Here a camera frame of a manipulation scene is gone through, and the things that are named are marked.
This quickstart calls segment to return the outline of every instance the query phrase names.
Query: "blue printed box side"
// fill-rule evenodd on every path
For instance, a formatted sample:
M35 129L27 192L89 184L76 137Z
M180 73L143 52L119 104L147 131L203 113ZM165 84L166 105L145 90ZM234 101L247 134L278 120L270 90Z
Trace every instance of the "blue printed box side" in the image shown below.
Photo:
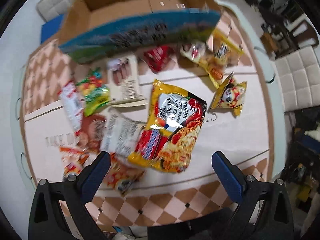
M195 8L127 17L82 33L59 46L78 63L165 43L206 41L220 19L216 11Z

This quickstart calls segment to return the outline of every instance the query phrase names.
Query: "cardboard box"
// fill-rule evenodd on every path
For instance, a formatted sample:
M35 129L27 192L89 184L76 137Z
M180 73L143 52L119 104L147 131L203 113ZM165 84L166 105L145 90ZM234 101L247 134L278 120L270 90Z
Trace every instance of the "cardboard box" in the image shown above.
M219 19L214 0L75 0L59 48L83 64L141 46L206 41Z

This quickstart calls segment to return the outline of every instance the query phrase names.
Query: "green candy package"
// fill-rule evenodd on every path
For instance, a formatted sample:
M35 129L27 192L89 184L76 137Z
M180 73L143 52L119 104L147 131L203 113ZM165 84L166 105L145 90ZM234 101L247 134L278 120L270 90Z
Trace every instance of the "green candy package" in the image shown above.
M102 81L100 68L90 70L88 76L76 84L86 102L84 116L93 114L110 101L108 87Z

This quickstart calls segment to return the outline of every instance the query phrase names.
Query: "metal bolt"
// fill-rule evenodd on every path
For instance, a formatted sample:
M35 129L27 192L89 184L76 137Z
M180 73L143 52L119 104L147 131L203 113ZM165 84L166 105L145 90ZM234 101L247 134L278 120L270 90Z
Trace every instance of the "metal bolt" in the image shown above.
M68 177L68 181L70 181L70 182L73 182L73 181L75 181L77 179L77 176L76 175L70 175L69 177Z
M252 175L248 175L247 176L247 180L250 181L250 182L253 182L256 178Z
M40 185L44 185L44 184L46 184L46 182L47 182L46 179L41 179L41 180L39 181L39 184L40 184Z
M282 179L277 179L277 183L278 183L279 185L283 185L283 180L282 180Z

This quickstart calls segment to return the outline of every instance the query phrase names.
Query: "cardboard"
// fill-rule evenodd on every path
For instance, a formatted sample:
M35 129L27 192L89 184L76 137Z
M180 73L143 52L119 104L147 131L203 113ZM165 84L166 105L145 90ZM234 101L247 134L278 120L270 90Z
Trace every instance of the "cardboard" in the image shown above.
M219 19L214 0L75 0L59 48L84 64L141 46L206 42Z

